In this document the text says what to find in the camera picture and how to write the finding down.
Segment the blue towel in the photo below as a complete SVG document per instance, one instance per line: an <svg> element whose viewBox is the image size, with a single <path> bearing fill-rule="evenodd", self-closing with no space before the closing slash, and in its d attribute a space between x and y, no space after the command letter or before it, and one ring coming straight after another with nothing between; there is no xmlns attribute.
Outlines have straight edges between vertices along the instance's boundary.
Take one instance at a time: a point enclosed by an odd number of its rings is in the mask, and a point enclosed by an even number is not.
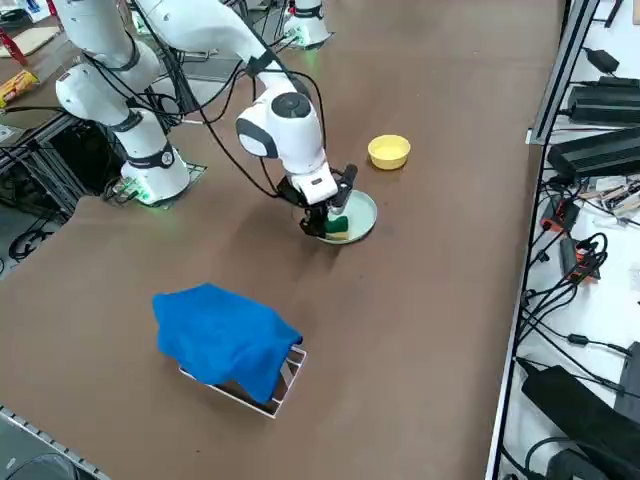
<svg viewBox="0 0 640 480"><path fill-rule="evenodd" d="M158 348L196 380L234 380L257 402L271 400L280 367L302 337L271 308L211 284L153 297Z"/></svg>

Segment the white desk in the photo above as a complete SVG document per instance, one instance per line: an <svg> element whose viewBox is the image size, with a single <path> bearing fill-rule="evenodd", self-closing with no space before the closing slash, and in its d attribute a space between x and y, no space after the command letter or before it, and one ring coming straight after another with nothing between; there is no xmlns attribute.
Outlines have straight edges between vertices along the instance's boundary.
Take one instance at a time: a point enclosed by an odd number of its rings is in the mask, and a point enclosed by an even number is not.
<svg viewBox="0 0 640 480"><path fill-rule="evenodd" d="M598 6L594 18L607 18L613 6L613 1L603 0ZM585 47L603 49L613 55L620 62L616 75L618 77L640 78L640 60L637 56L637 45L640 45L640 26L632 24L633 1L625 0L613 21L611 28L605 29L602 23L592 22ZM576 62L572 81L597 80L601 73L587 61L582 53ZM562 108L566 108L570 89L565 92ZM565 117L559 116L554 130L589 127L570 124ZM572 140L604 132L590 131L557 131L552 134L551 144ZM555 175L553 170L546 171L544 177ZM536 209L535 218L539 220L548 200L541 202ZM597 284L582 284L578 288L576 298L566 307L560 308L545 317L544 322L562 334L577 333L587 335L591 340L615 343L628 347L634 341L640 341L640 284L634 277L640 275L640 228L627 226L623 229L602 226L611 222L612 217L585 205L581 209L572 237L581 240L596 232L607 235L609 246L608 259L600 268L602 279ZM540 233L539 221L536 222L533 238ZM555 236L554 232L547 232L534 246L531 256L546 246ZM560 265L560 245L556 242L547 252L550 261L536 262L530 269L524 289L541 291L555 285L562 277ZM513 335L509 345L508 361L511 360ZM625 357L617 352L599 346L573 346L566 340L545 332L557 345L575 357L593 373L616 383L620 380L620 373ZM550 346L539 334L532 332L517 349L517 355L538 361L547 365L561 365L573 374L586 376L577 366L564 358ZM504 424L503 442L509 453L521 464L531 446L539 440L550 436L563 436L562 432L521 392L521 386L526 374L518 365L513 369L513 383L506 395L507 378L503 379L501 406L496 419L494 435L494 449L500 431L501 408L507 409ZM613 406L615 392L596 383L582 381L592 392L598 395L608 405ZM550 444L539 449L532 458L531 469L538 473L545 473L552 455L566 448ZM487 478L494 473L489 460ZM521 474L504 458L501 458L499 475L503 478L509 473Z"/></svg>

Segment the power adapter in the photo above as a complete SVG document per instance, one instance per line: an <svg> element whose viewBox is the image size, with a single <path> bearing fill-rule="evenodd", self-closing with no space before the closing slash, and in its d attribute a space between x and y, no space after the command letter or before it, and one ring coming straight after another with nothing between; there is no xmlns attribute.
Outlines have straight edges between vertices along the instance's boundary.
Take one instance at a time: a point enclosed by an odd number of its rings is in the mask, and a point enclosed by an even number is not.
<svg viewBox="0 0 640 480"><path fill-rule="evenodd" d="M589 63L602 73L612 74L620 66L620 62L605 50L592 50L587 47L582 48L587 52L587 60L589 60Z"/></svg>

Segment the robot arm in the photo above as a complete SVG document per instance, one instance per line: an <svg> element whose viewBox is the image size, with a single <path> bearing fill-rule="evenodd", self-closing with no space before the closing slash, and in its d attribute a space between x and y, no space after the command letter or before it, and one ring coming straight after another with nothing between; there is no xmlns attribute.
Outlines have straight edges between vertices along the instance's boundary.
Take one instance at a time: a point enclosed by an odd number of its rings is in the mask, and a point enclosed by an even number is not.
<svg viewBox="0 0 640 480"><path fill-rule="evenodd" d="M190 0L188 8L185 0L137 3L167 44L185 51L230 50L247 64L248 74L264 84L264 93L236 121L245 150L280 158L290 185L307 205L342 197L337 195L340 188L327 163L320 122L306 89L231 8L212 0Z"/></svg>
<svg viewBox="0 0 640 480"><path fill-rule="evenodd" d="M56 82L60 104L73 115L108 127L127 152L122 168L126 183L132 182L138 199L146 204L174 197L189 184L189 172L167 141L156 116L148 110L127 106L133 96L118 90L107 78L119 78L134 92L142 92L158 77L160 64L144 43L125 31L115 3L105 0L54 0L69 39L85 52L96 55L109 72L81 63Z"/></svg>
<svg viewBox="0 0 640 480"><path fill-rule="evenodd" d="M132 91L142 92L159 73L159 62L144 43L125 31L113 0L54 0L71 41L96 55L109 72ZM287 175L279 189L307 207L311 235L323 234L329 210L340 212L351 191L355 167L332 171L322 130L306 89L293 78L262 38L229 7L216 0L137 0L141 13L168 45L184 51L228 49L246 62L247 73L265 86L236 122L243 147L256 156L280 158ZM145 203L179 194L189 175L168 143L157 118L145 109L129 109L127 92L117 91L94 65L70 69L57 82L61 104L78 117L110 127L129 158L123 176L142 185ZM334 174L341 175L336 182Z"/></svg>

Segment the green sponge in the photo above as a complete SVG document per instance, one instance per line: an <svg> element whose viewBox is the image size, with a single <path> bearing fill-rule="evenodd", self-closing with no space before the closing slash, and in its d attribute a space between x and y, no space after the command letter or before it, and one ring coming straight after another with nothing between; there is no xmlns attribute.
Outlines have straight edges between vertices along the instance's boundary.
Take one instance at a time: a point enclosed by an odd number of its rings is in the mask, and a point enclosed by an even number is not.
<svg viewBox="0 0 640 480"><path fill-rule="evenodd" d="M349 238L349 219L338 217L324 222L325 237L329 240L347 240Z"/></svg>

